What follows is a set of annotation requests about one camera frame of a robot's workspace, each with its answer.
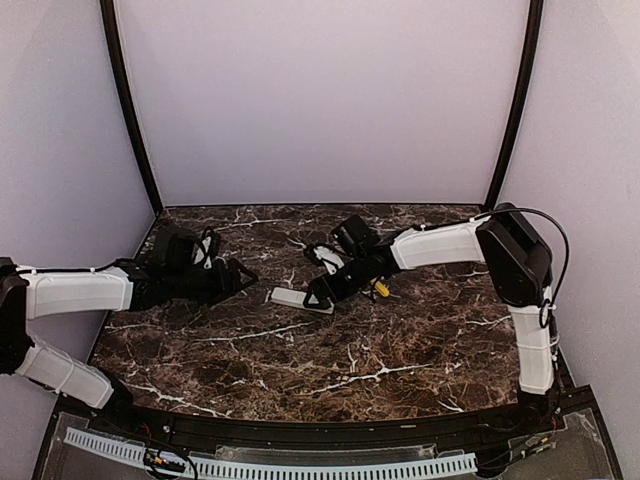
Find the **yellow handled screwdriver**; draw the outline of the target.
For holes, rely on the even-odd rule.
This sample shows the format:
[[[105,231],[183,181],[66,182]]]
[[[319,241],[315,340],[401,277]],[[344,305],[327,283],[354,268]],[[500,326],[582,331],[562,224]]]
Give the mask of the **yellow handled screwdriver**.
[[[390,296],[390,291],[388,287],[382,283],[380,280],[374,279],[371,281],[371,292],[375,292],[379,296],[386,298]]]

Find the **white slim remote control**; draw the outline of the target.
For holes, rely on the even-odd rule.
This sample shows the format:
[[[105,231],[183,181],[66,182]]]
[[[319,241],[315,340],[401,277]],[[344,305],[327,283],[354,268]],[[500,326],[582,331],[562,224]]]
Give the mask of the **white slim remote control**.
[[[305,292],[296,291],[281,287],[276,287],[271,292],[270,301],[277,305],[283,305],[287,307],[297,308],[301,310],[314,311],[323,314],[332,314],[333,310],[309,310],[305,309],[302,305]]]

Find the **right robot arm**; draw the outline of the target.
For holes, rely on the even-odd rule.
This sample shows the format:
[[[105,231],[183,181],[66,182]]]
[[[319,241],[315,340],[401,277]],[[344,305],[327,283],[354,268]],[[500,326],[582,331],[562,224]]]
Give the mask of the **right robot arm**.
[[[331,261],[327,273],[309,283],[302,305],[327,310],[402,271],[485,264],[514,322],[519,388],[533,394],[511,410],[510,424],[517,432],[530,434],[549,416],[548,403],[538,395],[546,394],[554,383],[554,310],[562,281],[553,276],[551,248],[527,221],[528,212],[503,203],[463,222],[409,227],[386,238],[353,215],[331,232],[347,262]]]

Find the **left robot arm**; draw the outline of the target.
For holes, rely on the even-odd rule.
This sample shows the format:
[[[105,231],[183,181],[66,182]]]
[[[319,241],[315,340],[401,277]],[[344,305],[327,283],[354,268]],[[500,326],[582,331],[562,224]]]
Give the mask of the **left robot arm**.
[[[90,408],[120,436],[141,427],[132,395],[113,375],[81,362],[36,336],[41,317],[93,311],[146,311],[175,299],[214,306],[255,284],[235,258],[219,255],[221,237],[178,227],[156,232],[146,255],[86,268],[20,266],[1,260],[1,372],[20,375]]]

